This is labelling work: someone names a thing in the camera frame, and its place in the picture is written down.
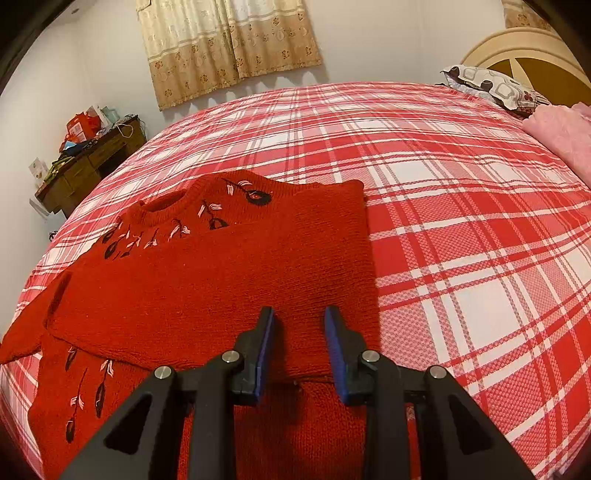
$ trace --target pink blanket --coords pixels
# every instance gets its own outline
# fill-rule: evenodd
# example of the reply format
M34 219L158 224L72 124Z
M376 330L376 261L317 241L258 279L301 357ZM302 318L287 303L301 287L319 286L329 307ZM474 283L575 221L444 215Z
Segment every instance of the pink blanket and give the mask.
M540 105L523 130L558 155L591 188L591 108Z

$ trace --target floral curtain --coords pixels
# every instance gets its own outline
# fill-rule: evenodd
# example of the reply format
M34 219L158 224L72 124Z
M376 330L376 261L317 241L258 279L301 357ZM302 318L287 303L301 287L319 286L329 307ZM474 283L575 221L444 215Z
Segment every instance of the floral curtain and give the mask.
M507 28L534 27L554 32L550 24L535 13L523 0L502 0Z
M303 0L136 0L160 110L242 79L320 65Z

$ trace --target sweater neckline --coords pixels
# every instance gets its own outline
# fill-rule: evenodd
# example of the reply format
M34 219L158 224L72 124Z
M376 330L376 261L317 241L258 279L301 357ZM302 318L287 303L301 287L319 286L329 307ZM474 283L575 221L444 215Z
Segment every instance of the sweater neckline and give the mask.
M135 202L128 211L129 222L134 225L152 227L174 219L201 194L206 182L205 177L209 177L209 175L195 180L188 189L175 190L158 196L151 202L144 200Z

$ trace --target sweater sleeve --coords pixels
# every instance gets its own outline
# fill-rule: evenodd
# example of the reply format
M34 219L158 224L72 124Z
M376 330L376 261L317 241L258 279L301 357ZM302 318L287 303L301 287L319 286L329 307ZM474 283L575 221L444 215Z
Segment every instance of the sweater sleeve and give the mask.
M0 344L0 364L32 355L41 349L47 319L56 311L72 274L61 272L14 320Z

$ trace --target blue gripper pad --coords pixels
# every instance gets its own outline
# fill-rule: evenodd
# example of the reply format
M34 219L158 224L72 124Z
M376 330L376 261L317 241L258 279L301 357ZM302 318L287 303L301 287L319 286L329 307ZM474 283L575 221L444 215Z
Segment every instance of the blue gripper pad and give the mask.
M273 309L271 309L271 313L269 314L267 325L265 327L265 333L263 335L261 350L259 351L258 358L256 359L256 384L254 394L256 396L257 402L261 399L265 382L267 381L269 355L271 353L271 342L269 339L271 337L271 331L273 330L274 323L275 314Z
M347 365L336 333L335 320L330 309L324 311L324 336L326 337L326 343L329 350L330 367L332 369L337 395L341 402L348 405L349 392L346 382Z

